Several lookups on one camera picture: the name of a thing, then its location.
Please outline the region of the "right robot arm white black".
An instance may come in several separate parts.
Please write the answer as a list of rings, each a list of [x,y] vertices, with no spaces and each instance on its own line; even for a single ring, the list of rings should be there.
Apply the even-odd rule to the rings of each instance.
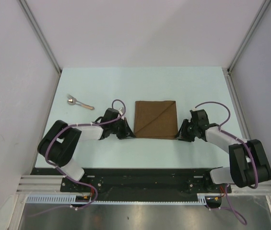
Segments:
[[[257,188],[271,180],[271,167],[263,144],[258,139],[241,139],[210,123],[205,110],[190,111],[191,119],[184,119],[175,135],[178,140],[193,142],[196,138],[214,144],[229,155],[229,167],[215,168],[204,178],[203,187],[215,192],[220,184],[234,184],[239,188]]]

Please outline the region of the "brown cloth napkin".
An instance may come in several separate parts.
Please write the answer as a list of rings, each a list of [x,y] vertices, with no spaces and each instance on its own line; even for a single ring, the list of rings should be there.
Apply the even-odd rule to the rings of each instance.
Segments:
[[[178,133],[176,101],[136,101],[137,138],[174,139]]]

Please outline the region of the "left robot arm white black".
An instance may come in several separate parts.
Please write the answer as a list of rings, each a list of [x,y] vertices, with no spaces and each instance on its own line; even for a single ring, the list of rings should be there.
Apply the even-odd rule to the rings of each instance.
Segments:
[[[71,186],[81,192],[87,188],[88,180],[83,177],[84,169],[73,159],[78,142],[103,140],[112,134],[119,140],[135,138],[124,114],[124,108],[108,108],[103,116],[89,124],[68,125],[57,120],[39,143],[37,152],[48,164],[70,177]]]

